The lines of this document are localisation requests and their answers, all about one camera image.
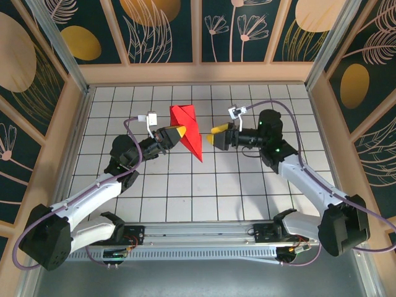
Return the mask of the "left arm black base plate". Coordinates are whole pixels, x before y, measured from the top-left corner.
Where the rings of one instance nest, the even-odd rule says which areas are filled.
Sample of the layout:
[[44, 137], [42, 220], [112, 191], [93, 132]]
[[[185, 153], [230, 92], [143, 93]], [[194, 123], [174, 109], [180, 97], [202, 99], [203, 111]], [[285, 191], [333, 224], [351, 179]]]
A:
[[144, 243], [145, 226], [125, 226], [121, 244], [140, 246]]

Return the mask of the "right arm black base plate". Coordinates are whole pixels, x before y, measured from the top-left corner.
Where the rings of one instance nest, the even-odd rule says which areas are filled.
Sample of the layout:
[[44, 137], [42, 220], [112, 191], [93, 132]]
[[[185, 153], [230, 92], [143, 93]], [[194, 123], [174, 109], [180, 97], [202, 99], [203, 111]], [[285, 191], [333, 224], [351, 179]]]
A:
[[276, 223], [253, 224], [253, 235], [256, 243], [299, 243], [297, 235], [289, 234], [284, 227]]

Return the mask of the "aluminium side rail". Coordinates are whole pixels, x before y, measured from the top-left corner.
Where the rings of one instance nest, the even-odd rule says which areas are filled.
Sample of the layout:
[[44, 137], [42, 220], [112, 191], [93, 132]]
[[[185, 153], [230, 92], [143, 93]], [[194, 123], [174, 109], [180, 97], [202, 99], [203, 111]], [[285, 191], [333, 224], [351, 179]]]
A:
[[80, 102], [77, 105], [76, 114], [72, 120], [71, 130], [66, 142], [66, 151], [59, 168], [58, 180], [56, 181], [54, 193], [52, 198], [49, 200], [48, 205], [61, 202], [69, 195], [72, 176], [84, 134], [83, 129], [87, 123], [94, 92], [95, 91], [92, 86], [88, 85], [87, 90], [83, 93]]

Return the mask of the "small controller circuit board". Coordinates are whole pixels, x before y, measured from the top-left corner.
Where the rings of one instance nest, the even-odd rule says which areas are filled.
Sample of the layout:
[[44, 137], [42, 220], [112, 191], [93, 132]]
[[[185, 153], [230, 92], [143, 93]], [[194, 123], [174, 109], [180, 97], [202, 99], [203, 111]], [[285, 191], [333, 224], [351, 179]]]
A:
[[310, 249], [311, 247], [307, 244], [304, 244], [302, 246], [277, 247], [275, 259], [284, 264], [290, 264], [296, 259], [296, 256], [298, 254], [308, 251]]
[[102, 258], [114, 260], [124, 259], [129, 255], [130, 251], [131, 249], [129, 247], [120, 249], [104, 249]]

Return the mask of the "grey metal sheet panel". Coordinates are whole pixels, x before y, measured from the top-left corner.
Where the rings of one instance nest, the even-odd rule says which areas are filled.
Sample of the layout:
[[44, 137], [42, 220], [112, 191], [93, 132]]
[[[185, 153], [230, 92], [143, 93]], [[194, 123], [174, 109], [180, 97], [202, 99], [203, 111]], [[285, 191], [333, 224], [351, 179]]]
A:
[[26, 275], [17, 297], [387, 297], [372, 263], [313, 249], [301, 267], [251, 260], [160, 260], [106, 269], [66, 262]]

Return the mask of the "aluminium frame post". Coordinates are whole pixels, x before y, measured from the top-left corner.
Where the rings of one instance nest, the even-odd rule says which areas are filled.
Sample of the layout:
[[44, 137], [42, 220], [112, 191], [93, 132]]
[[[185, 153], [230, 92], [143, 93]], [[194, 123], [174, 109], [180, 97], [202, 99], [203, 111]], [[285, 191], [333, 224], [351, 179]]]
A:
[[69, 71], [80, 91], [84, 95], [88, 94], [88, 83], [84, 79], [79, 69], [79, 65], [69, 51], [58, 27], [50, 17], [45, 4], [41, 0], [25, 0], [25, 2], [37, 18], [38, 23], [49, 38], [49, 41], [52, 42], [55, 51], [59, 54], [61, 61]]
[[314, 64], [305, 81], [307, 92], [311, 92], [318, 78], [322, 74], [325, 66], [328, 64], [331, 56], [337, 52], [336, 48], [342, 44], [342, 38], [346, 35], [347, 30], [351, 27], [353, 19], [359, 15], [360, 7], [365, 7], [368, 0], [346, 0], [338, 14], [332, 28], [327, 34]]

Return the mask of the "aluminium mounting rail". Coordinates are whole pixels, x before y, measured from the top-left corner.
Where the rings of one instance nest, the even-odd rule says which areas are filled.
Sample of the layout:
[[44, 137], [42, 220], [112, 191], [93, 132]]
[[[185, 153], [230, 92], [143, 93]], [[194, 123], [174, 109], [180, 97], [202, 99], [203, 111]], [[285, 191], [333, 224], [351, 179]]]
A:
[[[323, 246], [331, 248], [334, 246], [334, 234], [330, 231], [320, 229], [319, 218], [292, 212], [283, 219], [266, 220], [244, 223], [175, 223], [162, 227], [145, 226], [144, 242], [150, 237], [162, 237], [169, 242], [185, 241], [195, 239], [207, 241], [223, 241], [227, 236], [230, 238], [238, 236], [252, 236], [253, 224], [276, 223], [284, 227], [291, 235], [297, 235], [300, 240], [307, 242], [318, 241]], [[99, 246], [122, 246], [121, 244], [125, 226], [128, 225], [118, 217], [110, 213], [104, 213], [95, 220], [79, 223], [76, 227], [65, 219], [53, 216], [43, 220], [31, 231], [29, 231], [20, 244], [20, 248], [38, 248], [40, 251], [65, 252], [70, 254], [80, 248], [89, 245]]]

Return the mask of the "red cloth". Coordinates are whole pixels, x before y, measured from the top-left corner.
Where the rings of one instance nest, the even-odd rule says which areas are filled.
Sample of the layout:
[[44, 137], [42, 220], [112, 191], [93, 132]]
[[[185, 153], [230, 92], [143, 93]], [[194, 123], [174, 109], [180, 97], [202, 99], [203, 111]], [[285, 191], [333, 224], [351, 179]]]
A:
[[202, 163], [202, 135], [197, 123], [194, 105], [170, 106], [170, 123], [172, 126], [184, 126], [186, 128], [181, 143]]

